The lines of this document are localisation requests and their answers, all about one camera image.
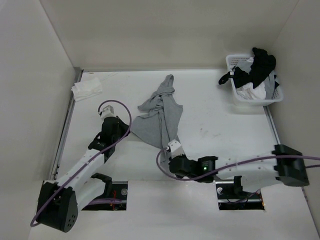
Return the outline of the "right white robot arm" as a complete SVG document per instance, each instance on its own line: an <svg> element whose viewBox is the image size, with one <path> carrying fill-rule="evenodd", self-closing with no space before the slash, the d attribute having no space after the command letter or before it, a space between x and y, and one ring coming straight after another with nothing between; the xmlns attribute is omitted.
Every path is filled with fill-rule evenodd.
<svg viewBox="0 0 320 240"><path fill-rule="evenodd" d="M286 145L277 144L270 156L257 156L248 162L236 158L204 156L188 159L180 142L169 143L169 171L177 178L198 183L232 180L232 192L238 198L264 187L284 184L305 187L310 184L302 153Z"/></svg>

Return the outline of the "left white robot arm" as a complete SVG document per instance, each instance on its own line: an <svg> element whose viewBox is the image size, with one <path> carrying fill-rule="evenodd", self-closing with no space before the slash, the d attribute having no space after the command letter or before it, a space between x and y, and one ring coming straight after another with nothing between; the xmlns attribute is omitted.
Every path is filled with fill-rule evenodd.
<svg viewBox="0 0 320 240"><path fill-rule="evenodd" d="M37 212L31 226L46 225L67 233L75 225L78 213L99 197L112 195L112 178L97 173L130 133L130 127L118 116L105 117L101 131L89 144L84 156L59 179L46 181L38 197Z"/></svg>

